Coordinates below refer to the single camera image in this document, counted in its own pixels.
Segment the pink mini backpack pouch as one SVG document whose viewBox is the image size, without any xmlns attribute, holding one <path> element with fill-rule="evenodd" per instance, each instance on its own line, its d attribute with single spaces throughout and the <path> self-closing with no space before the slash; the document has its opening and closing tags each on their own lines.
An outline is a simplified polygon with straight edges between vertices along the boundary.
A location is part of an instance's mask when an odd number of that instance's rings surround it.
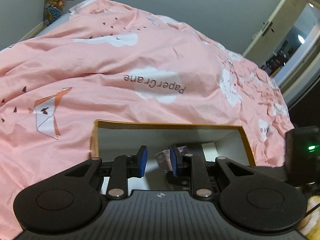
<svg viewBox="0 0 320 240">
<path fill-rule="evenodd" d="M 172 165 L 170 161 L 170 150 L 163 150 L 155 155 L 159 167 L 165 172 L 168 173 L 172 171 Z"/>
</svg>

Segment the white box with writing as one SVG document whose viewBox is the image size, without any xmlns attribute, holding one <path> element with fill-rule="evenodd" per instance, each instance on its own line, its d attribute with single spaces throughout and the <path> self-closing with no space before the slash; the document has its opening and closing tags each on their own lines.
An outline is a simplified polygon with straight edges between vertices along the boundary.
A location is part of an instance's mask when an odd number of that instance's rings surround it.
<svg viewBox="0 0 320 240">
<path fill-rule="evenodd" d="M 207 142 L 201 145 L 203 154 L 206 161 L 214 162 L 219 156 L 218 151 L 215 146 L 215 142 Z"/>
</svg>

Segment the orange cardboard storage box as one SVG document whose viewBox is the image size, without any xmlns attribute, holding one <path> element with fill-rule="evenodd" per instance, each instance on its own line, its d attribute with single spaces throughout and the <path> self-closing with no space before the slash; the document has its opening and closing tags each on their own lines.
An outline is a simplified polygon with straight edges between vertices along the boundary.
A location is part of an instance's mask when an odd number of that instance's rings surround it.
<svg viewBox="0 0 320 240">
<path fill-rule="evenodd" d="M 92 157 L 112 161 L 125 154 L 136 154 L 141 146 L 148 149 L 143 178 L 129 179 L 129 190 L 168 190 L 165 172 L 155 155 L 171 145 L 202 145 L 215 142 L 219 156 L 242 165 L 254 166 L 255 160 L 245 130 L 241 126 L 148 124 L 97 120 L 90 142 Z"/>
</svg>

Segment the pink patterned duvet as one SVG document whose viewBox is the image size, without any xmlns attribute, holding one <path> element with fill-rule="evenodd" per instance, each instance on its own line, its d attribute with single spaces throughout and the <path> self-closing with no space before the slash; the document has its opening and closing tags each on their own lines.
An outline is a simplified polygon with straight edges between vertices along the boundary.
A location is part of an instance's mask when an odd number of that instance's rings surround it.
<svg viewBox="0 0 320 240">
<path fill-rule="evenodd" d="M 293 126 L 276 82 L 186 23 L 109 0 L 1 51 L 1 239 L 25 187 L 86 160 L 95 120 L 242 126 L 281 166 Z"/>
</svg>

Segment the plush toys pile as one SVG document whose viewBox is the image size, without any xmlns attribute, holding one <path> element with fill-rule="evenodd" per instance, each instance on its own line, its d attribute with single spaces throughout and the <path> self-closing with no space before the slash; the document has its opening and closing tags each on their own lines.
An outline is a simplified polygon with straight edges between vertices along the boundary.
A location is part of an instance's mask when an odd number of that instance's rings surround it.
<svg viewBox="0 0 320 240">
<path fill-rule="evenodd" d="M 66 0 L 45 0 L 43 26 L 46 28 L 62 16 Z"/>
</svg>

